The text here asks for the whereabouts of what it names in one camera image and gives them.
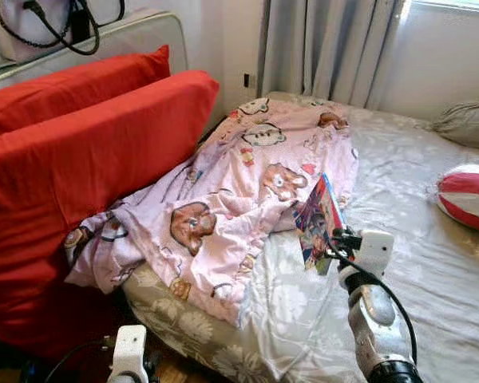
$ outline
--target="pillow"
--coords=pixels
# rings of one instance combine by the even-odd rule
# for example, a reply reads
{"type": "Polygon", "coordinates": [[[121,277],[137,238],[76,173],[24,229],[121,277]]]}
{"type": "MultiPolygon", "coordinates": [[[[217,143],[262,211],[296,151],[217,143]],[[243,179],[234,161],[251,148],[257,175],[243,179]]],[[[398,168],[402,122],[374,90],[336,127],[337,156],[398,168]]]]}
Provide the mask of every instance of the pillow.
{"type": "Polygon", "coordinates": [[[479,148],[479,101],[454,105],[445,110],[432,126],[451,141],[479,148]]]}
{"type": "Polygon", "coordinates": [[[58,358],[109,332],[105,296],[63,283],[64,238],[189,158],[217,91],[188,71],[0,135],[2,340],[58,358]]]}
{"type": "Polygon", "coordinates": [[[0,134],[98,104],[170,76],[168,46],[126,54],[0,90],[0,134]]]}
{"type": "Polygon", "coordinates": [[[479,165],[461,165],[438,181],[438,206],[455,220],[479,230],[479,165]]]}

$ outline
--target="curtain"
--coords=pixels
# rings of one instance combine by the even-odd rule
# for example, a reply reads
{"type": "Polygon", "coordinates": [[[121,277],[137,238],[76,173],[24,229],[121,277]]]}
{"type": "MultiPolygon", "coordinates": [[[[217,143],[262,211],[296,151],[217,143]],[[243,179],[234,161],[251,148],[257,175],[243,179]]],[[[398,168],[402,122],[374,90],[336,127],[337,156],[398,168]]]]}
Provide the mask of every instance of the curtain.
{"type": "Polygon", "coordinates": [[[280,90],[365,107],[404,3],[265,0],[259,95],[280,90]]]}

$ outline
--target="comic book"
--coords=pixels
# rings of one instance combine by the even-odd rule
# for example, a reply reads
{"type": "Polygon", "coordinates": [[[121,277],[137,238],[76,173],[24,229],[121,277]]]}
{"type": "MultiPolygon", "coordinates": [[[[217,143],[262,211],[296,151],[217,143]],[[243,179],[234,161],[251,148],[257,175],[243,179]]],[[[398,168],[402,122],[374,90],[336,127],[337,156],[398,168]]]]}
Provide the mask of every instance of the comic book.
{"type": "Polygon", "coordinates": [[[335,228],[346,228],[327,175],[323,173],[306,203],[295,217],[305,270],[315,268],[325,275],[331,259],[325,258],[335,228]]]}

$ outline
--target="gray bedsheet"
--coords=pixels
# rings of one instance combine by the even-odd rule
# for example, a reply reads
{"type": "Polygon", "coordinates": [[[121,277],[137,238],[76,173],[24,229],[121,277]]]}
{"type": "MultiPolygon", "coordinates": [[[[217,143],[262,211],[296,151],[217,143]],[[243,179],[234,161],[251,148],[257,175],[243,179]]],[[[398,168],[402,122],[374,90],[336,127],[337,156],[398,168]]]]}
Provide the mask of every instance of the gray bedsheet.
{"type": "MultiPolygon", "coordinates": [[[[316,102],[286,93],[271,97],[316,102]]],[[[479,149],[449,142],[422,121],[344,108],[360,155],[346,221],[395,235],[386,281],[413,319],[419,371],[428,383],[479,382],[479,232],[454,222],[433,201],[438,175],[479,164],[479,149]]],[[[149,329],[232,381],[364,381],[335,268],[326,278],[303,271],[292,231],[267,241],[239,330],[176,300],[146,265],[124,290],[149,329]]]]}

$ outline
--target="pink blanket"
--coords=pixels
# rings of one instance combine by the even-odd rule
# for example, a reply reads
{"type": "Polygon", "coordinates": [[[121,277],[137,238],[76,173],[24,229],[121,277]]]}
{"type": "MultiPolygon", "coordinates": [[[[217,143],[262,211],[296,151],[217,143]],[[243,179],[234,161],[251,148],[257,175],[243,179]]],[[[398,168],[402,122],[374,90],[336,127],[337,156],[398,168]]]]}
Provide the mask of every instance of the pink blanket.
{"type": "Polygon", "coordinates": [[[145,260],[175,296],[237,325],[264,240],[295,227],[321,172],[345,204],[356,157],[340,110],[242,105],[193,158],[72,231],[66,281],[109,293],[145,260]]]}

